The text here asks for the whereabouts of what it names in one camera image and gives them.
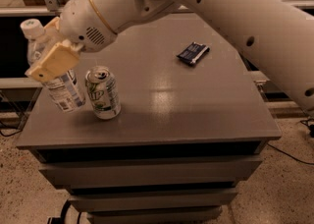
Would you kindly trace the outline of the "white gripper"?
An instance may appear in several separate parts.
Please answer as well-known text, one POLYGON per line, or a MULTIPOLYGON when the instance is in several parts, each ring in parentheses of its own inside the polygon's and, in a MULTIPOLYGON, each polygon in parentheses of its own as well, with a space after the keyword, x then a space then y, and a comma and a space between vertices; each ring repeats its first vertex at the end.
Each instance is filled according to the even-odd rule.
POLYGON ((53 18, 44 28, 46 38, 57 43, 26 71, 28 77, 41 83, 50 82, 75 67, 82 46, 85 52, 98 52, 118 36, 93 0, 70 0, 60 18, 53 18), (62 34, 69 40, 59 42, 62 34))

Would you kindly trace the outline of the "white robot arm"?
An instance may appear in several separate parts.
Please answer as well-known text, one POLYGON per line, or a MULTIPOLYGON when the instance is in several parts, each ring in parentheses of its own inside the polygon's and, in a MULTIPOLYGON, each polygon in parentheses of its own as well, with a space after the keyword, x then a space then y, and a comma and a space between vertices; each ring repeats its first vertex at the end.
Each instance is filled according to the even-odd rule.
POLYGON ((314 115, 314 19, 280 0, 71 0, 50 22, 62 40, 27 75, 46 83, 98 52, 125 29, 180 5, 198 15, 308 115, 314 115))

